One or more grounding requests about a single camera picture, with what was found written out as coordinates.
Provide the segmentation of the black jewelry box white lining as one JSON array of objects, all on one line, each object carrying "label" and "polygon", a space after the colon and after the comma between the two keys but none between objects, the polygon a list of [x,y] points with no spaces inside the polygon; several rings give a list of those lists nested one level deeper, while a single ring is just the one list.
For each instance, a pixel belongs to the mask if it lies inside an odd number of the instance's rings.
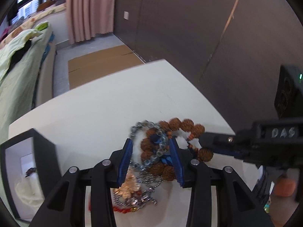
[{"label": "black jewelry box white lining", "polygon": [[35,129],[10,138],[1,145],[1,175],[12,214],[17,220],[30,222],[38,210],[19,200],[15,181],[37,176],[46,198],[62,176],[55,145]]}]

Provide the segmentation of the gold butterfly brooch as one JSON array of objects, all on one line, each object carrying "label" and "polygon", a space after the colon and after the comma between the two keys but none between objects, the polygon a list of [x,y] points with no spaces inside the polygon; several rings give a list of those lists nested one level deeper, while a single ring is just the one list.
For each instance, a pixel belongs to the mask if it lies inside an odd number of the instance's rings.
[{"label": "gold butterfly brooch", "polygon": [[121,196],[123,199],[130,199],[133,194],[136,194],[141,190],[140,183],[137,182],[133,171],[128,170],[125,181],[118,189],[114,189],[113,192],[117,196]]}]

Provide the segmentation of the flattened brown cardboard sheet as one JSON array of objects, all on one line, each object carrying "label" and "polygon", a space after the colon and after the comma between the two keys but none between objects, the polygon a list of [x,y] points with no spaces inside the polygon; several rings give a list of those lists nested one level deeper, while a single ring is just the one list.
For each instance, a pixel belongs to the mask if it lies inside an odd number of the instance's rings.
[{"label": "flattened brown cardboard sheet", "polygon": [[126,45],[85,54],[68,61],[69,88],[142,64]]}]

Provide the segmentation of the dark wood wardrobe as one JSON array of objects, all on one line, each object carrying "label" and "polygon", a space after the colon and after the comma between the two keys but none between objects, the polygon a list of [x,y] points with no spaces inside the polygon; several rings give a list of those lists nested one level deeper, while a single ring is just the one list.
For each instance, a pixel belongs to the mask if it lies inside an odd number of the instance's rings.
[{"label": "dark wood wardrobe", "polygon": [[280,67],[302,66],[294,0],[116,0],[114,33],[145,62],[172,64],[235,131],[276,119]]}]

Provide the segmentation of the bed with green sheet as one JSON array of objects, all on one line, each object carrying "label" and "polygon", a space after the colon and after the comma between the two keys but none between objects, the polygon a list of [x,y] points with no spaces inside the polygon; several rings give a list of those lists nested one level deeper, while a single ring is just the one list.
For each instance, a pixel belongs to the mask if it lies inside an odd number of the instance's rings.
[{"label": "bed with green sheet", "polygon": [[1,80],[1,142],[8,140],[13,122],[53,97],[55,36],[51,26],[41,33]]}]

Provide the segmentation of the black garment on bed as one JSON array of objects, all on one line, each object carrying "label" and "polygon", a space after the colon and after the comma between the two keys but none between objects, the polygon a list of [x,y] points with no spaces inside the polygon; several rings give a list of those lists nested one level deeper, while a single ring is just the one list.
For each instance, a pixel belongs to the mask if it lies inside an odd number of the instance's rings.
[{"label": "black garment on bed", "polygon": [[30,49],[31,44],[31,40],[27,40],[23,48],[14,52],[10,61],[9,71],[22,59],[25,53]]}]

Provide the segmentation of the green tissue pack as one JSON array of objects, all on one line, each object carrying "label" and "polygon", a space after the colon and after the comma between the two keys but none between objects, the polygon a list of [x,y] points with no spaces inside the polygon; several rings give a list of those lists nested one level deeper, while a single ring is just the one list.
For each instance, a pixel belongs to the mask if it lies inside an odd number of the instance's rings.
[{"label": "green tissue pack", "polygon": [[37,31],[43,31],[43,30],[47,29],[48,27],[49,27],[49,22],[45,21],[45,22],[39,23],[35,27],[35,30],[37,30]]}]

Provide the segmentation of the pale green duvet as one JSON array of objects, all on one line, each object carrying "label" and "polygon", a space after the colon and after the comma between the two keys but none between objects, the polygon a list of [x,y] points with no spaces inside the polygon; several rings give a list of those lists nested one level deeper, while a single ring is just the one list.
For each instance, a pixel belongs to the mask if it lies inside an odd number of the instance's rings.
[{"label": "pale green duvet", "polygon": [[37,29],[27,29],[17,35],[11,42],[1,49],[1,80],[4,78],[11,64],[13,54],[22,48],[28,40],[42,35]]}]

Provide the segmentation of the pink curtain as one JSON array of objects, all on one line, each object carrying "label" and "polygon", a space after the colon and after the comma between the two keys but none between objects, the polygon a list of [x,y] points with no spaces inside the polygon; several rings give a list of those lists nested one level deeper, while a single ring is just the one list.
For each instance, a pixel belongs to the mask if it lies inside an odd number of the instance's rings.
[{"label": "pink curtain", "polygon": [[66,0],[70,44],[113,32],[115,0]]}]

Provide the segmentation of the floral patterned blanket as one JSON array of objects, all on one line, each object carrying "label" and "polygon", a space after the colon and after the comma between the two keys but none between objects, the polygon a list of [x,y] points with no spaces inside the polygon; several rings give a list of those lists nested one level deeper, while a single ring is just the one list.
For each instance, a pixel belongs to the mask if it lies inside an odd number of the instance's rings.
[{"label": "floral patterned blanket", "polygon": [[62,3],[58,6],[50,6],[49,8],[33,13],[28,18],[24,19],[21,17],[17,22],[8,27],[8,31],[4,32],[1,36],[1,49],[4,48],[8,43],[10,43],[18,34],[27,29],[32,29],[37,21],[46,17],[47,15],[59,13],[66,9],[66,3]]}]

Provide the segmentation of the brown plush toy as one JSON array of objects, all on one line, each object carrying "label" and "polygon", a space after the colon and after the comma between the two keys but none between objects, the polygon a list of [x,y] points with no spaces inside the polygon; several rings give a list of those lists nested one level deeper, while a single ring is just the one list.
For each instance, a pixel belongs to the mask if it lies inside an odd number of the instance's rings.
[{"label": "brown plush toy", "polygon": [[46,8],[52,6],[53,4],[55,4],[55,0],[47,0],[46,2],[44,2],[38,6],[37,12],[43,11]]}]

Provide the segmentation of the white wall switch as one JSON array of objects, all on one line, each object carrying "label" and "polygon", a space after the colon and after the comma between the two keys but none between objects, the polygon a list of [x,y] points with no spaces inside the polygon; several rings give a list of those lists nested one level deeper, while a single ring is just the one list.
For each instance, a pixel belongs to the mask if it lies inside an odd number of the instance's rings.
[{"label": "white wall switch", "polygon": [[123,18],[124,18],[125,20],[129,20],[129,12],[124,11]]}]

